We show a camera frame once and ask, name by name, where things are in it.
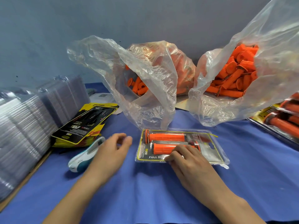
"stack of clear plastic packaging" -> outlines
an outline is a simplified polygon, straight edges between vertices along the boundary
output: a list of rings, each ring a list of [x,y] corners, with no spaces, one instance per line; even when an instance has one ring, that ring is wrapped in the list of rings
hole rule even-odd
[[[34,88],[0,89],[0,201],[51,147],[50,136],[90,103],[80,76],[58,76]]]

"blue tablecloth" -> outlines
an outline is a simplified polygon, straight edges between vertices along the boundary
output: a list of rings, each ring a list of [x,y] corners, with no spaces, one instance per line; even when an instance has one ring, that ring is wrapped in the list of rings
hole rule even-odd
[[[87,84],[106,92],[101,84]],[[203,127],[176,110],[172,128],[209,129],[230,159],[215,166],[226,185],[265,220],[299,220],[299,152],[247,120]],[[118,173],[94,196],[82,223],[217,223],[219,220],[180,184],[168,164],[136,163],[140,130],[123,113],[112,115],[102,134],[125,132],[133,145]],[[68,170],[79,151],[54,152],[0,214],[1,223],[41,223],[80,177]]]

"forearm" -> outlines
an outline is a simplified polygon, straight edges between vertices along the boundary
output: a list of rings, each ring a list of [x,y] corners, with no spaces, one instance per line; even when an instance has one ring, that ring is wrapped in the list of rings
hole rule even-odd
[[[54,210],[51,211],[43,224],[79,223],[85,208],[100,185],[100,183],[91,182],[90,178],[85,175],[82,176]]]
[[[246,200],[233,193],[210,209],[223,224],[265,224]]]

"hand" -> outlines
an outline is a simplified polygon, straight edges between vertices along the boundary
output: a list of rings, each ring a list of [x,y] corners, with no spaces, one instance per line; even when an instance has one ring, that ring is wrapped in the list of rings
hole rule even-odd
[[[210,210],[218,202],[236,196],[196,148],[178,145],[165,161],[170,163],[183,187]]]
[[[84,175],[98,187],[105,184],[122,166],[131,145],[132,137],[115,133],[99,146]]]

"blue-gray wall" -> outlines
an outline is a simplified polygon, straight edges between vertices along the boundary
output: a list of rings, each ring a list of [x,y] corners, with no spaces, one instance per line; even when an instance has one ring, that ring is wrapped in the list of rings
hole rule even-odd
[[[90,35],[131,43],[166,40],[190,58],[222,47],[270,0],[0,0],[0,86],[96,73],[66,46]]]

